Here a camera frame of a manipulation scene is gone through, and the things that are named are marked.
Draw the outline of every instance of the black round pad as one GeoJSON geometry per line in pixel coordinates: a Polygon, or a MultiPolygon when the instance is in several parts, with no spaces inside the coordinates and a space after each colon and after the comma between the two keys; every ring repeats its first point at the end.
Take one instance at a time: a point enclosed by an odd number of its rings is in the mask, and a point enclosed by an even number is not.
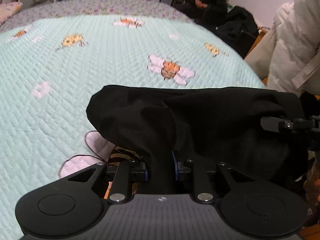
{"type": "Polygon", "coordinates": [[[101,216],[100,198],[90,190],[42,187],[24,195],[16,219],[25,233],[66,237],[93,225],[101,216]]]}
{"type": "Polygon", "coordinates": [[[38,203],[38,209],[50,216],[59,216],[70,212],[76,205],[73,197],[64,194],[53,194],[44,197],[38,203]]]}
{"type": "Polygon", "coordinates": [[[264,181],[236,184],[222,199],[220,210],[233,228],[259,238],[293,235],[307,216],[298,195],[264,181]]]}

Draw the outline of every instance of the black metal bar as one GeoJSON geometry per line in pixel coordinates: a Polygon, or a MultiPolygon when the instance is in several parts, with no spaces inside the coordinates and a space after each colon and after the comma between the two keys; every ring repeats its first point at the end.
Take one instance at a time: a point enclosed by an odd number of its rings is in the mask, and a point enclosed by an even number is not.
{"type": "Polygon", "coordinates": [[[201,204],[211,204],[218,198],[205,166],[199,161],[193,161],[193,187],[194,199],[201,204]]]}
{"type": "Polygon", "coordinates": [[[111,204],[121,204],[131,198],[130,166],[130,161],[123,161],[119,164],[108,196],[111,204]]]}

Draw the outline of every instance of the white puffer jacket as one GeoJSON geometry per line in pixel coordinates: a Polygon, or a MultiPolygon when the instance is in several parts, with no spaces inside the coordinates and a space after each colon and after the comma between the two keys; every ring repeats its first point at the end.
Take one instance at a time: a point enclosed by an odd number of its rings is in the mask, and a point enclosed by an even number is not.
{"type": "Polygon", "coordinates": [[[294,0],[282,6],[275,27],[268,88],[299,97],[312,79],[320,91],[320,0],[294,0]]]}

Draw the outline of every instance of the hand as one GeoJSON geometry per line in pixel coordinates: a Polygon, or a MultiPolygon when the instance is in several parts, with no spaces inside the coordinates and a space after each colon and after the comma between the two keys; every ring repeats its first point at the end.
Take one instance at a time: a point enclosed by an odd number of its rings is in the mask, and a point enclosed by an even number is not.
{"type": "Polygon", "coordinates": [[[320,164],[313,164],[303,188],[307,192],[308,201],[317,205],[320,202],[320,164]]]}
{"type": "Polygon", "coordinates": [[[200,0],[195,0],[195,4],[198,8],[201,8],[203,3],[200,0]]]}

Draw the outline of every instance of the wooden floor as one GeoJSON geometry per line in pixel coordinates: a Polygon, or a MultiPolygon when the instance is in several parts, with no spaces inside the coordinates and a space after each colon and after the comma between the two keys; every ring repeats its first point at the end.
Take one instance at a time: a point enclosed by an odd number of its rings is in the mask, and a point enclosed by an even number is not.
{"type": "Polygon", "coordinates": [[[304,240],[320,240],[320,225],[304,228],[301,231],[300,236],[304,240]]]}

